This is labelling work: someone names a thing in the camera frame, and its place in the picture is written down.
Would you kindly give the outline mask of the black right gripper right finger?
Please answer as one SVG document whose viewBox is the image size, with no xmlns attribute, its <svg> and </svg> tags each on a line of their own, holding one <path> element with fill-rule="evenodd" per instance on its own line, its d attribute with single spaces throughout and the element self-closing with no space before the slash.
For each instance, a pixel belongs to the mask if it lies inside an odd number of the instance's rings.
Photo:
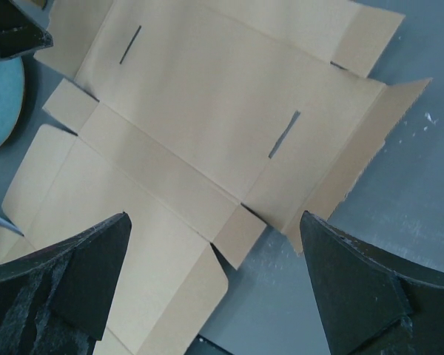
<svg viewBox="0 0 444 355">
<path fill-rule="evenodd" d="M 308 211 L 300 237 L 331 354 L 444 354 L 444 272 Z"/>
</svg>

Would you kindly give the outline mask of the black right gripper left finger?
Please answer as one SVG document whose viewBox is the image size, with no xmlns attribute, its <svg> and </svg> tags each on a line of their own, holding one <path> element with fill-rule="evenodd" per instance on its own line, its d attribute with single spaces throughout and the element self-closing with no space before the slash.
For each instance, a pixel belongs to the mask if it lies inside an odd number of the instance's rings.
<svg viewBox="0 0 444 355">
<path fill-rule="evenodd" d="M 118 213 L 0 264 L 0 354 L 92 354 L 102 340 L 132 221 Z"/>
</svg>

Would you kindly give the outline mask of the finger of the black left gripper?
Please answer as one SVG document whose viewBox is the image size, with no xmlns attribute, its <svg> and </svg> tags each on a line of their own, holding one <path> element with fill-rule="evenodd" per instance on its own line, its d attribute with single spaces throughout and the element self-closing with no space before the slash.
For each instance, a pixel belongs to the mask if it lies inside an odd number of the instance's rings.
<svg viewBox="0 0 444 355">
<path fill-rule="evenodd" d="M 53 46 L 53 37 L 14 1 L 0 1 L 0 61 Z"/>
</svg>

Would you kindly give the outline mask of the brown cardboard box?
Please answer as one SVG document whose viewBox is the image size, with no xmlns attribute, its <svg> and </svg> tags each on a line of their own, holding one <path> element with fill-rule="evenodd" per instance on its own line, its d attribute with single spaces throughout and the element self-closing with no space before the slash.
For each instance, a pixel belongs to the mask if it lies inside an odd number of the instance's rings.
<svg viewBox="0 0 444 355">
<path fill-rule="evenodd" d="M 92 354 L 183 354 L 267 226 L 302 250 L 429 85 L 369 77 L 403 15 L 353 1 L 54 1 L 62 75 L 2 208 L 0 264 L 125 212 Z"/>
</svg>

